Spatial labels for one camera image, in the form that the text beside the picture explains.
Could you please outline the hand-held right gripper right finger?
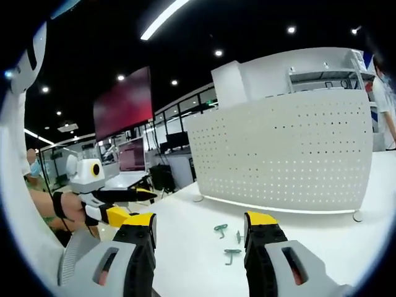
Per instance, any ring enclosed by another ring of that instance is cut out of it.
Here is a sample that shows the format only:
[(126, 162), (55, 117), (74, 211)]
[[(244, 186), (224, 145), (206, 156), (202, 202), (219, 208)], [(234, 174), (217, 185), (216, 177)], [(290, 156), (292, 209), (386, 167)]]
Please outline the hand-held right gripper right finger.
[(331, 279), (324, 262), (289, 240), (274, 217), (244, 214), (244, 268), (249, 296), (350, 296), (350, 285)]

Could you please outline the person's left hand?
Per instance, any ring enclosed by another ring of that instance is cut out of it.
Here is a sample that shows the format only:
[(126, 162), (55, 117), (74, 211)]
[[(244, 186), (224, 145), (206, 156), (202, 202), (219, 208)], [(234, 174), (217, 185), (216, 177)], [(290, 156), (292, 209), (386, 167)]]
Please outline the person's left hand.
[(85, 223), (84, 203), (77, 194), (57, 191), (53, 193), (52, 201), (54, 212), (59, 218)]

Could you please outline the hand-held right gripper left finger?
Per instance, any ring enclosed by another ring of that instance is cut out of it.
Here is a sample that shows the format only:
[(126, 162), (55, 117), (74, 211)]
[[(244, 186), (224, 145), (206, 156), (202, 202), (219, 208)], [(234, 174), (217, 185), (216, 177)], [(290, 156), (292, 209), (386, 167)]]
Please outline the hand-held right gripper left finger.
[(156, 296), (154, 213), (134, 214), (111, 241), (76, 231), (63, 255), (64, 296)]

